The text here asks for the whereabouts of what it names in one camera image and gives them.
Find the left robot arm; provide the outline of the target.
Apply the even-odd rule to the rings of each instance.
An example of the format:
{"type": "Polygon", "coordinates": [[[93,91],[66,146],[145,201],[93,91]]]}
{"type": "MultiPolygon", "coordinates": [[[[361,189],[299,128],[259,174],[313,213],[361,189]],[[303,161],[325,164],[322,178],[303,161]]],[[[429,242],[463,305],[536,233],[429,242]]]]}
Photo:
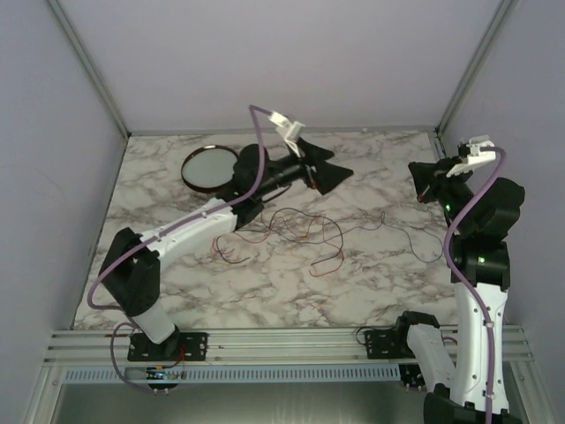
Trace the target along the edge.
{"type": "Polygon", "coordinates": [[[325,195],[353,176],[332,164],[334,153],[298,139],[298,151],[272,160],[257,144],[237,156],[230,180],[203,207],[162,229],[144,234],[126,227],[110,245],[99,281],[125,316],[155,345],[177,341],[178,329],[161,301],[161,273],[197,247],[249,224],[266,195],[296,181],[325,195]]]}

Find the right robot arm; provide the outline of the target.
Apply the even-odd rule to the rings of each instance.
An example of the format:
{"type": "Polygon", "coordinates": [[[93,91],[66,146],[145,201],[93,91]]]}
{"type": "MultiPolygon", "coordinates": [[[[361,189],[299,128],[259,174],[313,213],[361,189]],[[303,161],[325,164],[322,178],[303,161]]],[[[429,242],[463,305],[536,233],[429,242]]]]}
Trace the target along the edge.
{"type": "Polygon", "coordinates": [[[494,173],[477,192],[455,159],[412,162],[417,199],[441,205],[448,224],[443,254],[459,313],[456,357],[450,358],[437,319],[406,311],[397,318],[399,345],[418,362],[426,386],[426,423],[517,423],[502,372],[502,322],[510,287],[505,238],[520,217],[525,190],[494,173]]]}

